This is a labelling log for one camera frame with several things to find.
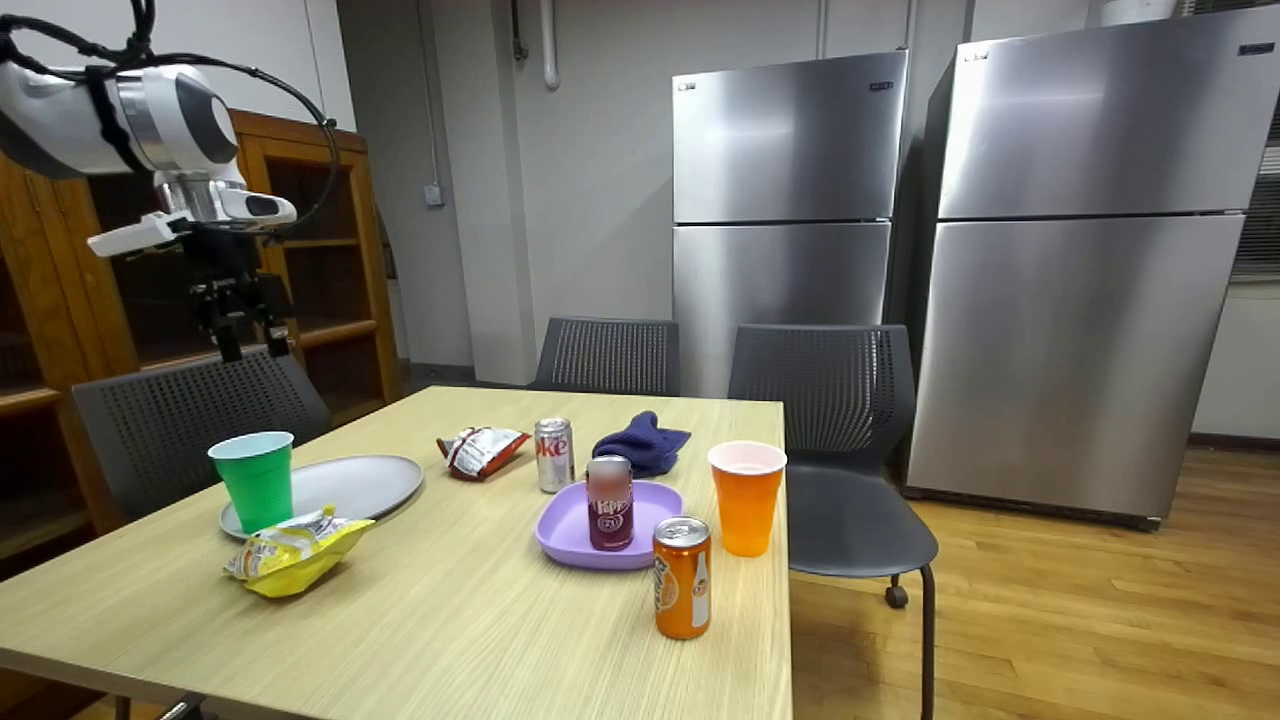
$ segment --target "food wrapper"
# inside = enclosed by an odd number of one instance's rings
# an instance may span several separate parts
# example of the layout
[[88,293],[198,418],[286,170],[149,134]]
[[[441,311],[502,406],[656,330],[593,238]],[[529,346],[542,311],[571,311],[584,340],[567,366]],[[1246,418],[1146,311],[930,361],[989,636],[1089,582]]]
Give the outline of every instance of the food wrapper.
[[366,527],[372,519],[341,519],[333,509],[261,527],[226,560],[226,578],[255,597],[299,597],[327,578]]
[[529,433],[511,429],[468,429],[458,437],[441,437],[435,448],[449,461],[449,478],[487,482],[491,472],[511,463],[525,442]]

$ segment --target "floor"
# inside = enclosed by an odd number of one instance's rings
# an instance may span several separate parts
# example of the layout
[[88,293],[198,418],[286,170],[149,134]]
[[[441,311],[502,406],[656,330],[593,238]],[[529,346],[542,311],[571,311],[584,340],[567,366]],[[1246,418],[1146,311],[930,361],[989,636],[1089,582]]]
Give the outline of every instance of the floor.
[[[1158,532],[917,509],[938,538],[938,720],[1280,708],[1280,452],[1192,448]],[[917,597],[892,613],[866,582],[792,582],[800,720],[917,716]]]

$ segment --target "stainless steel refrigerator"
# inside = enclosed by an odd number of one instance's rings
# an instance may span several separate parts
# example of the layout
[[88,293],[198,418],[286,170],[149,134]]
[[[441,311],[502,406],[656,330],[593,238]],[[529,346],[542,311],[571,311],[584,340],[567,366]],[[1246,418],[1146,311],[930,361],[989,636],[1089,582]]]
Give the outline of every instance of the stainless steel refrigerator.
[[960,44],[911,488],[1158,524],[1280,88],[1280,11]]
[[741,325],[876,325],[904,54],[673,81],[681,385],[723,395]]

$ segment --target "chair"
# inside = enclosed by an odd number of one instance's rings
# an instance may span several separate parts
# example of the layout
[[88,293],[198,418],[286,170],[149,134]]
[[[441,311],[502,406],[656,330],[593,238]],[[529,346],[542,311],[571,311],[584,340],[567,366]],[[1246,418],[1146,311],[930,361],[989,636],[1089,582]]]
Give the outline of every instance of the chair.
[[930,716],[936,538],[882,482],[911,429],[906,334],[892,325],[742,325],[728,395],[784,399],[796,574],[892,578],[882,594],[892,610],[906,606],[900,578],[921,574],[921,716]]
[[676,350],[673,321],[550,315],[533,389],[676,395]]
[[209,445],[255,429],[312,442],[327,407],[292,356],[142,369],[72,389],[114,509],[136,519],[215,482]]

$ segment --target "tabletop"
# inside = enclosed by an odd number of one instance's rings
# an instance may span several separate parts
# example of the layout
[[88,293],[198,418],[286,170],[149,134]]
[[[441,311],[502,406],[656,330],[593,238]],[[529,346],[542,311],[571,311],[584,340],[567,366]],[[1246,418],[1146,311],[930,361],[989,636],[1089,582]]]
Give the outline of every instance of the tabletop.
[[710,628],[664,642],[651,574],[550,565],[533,445],[491,482],[449,482],[435,437],[567,418],[577,463],[637,414],[690,442],[669,472],[715,532],[706,448],[784,445],[781,406],[426,389],[305,448],[406,457],[424,488],[308,597],[222,578],[222,488],[188,496],[0,583],[0,669],[138,701],[209,697],[222,716],[792,716],[784,492],[772,552],[710,548]]

